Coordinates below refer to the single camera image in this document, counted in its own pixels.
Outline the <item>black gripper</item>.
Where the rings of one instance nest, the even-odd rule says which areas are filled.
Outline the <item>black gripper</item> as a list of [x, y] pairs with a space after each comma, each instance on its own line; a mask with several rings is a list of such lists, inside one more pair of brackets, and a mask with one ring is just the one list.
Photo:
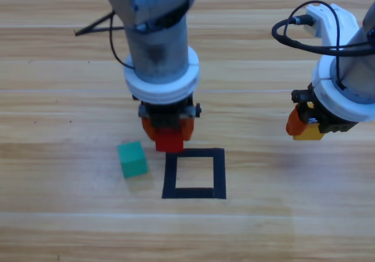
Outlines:
[[199, 118], [202, 108], [199, 103], [193, 102], [193, 94], [186, 98], [169, 104], [156, 104], [139, 100], [138, 116], [141, 118], [142, 127], [150, 140], [154, 141], [158, 129], [180, 128], [184, 141], [189, 141], [193, 134], [193, 119]]
[[293, 90], [291, 100], [296, 103], [288, 117], [286, 131], [290, 136], [303, 136], [309, 125], [318, 125], [319, 133], [347, 132], [357, 122], [342, 119], [323, 106], [313, 88]]

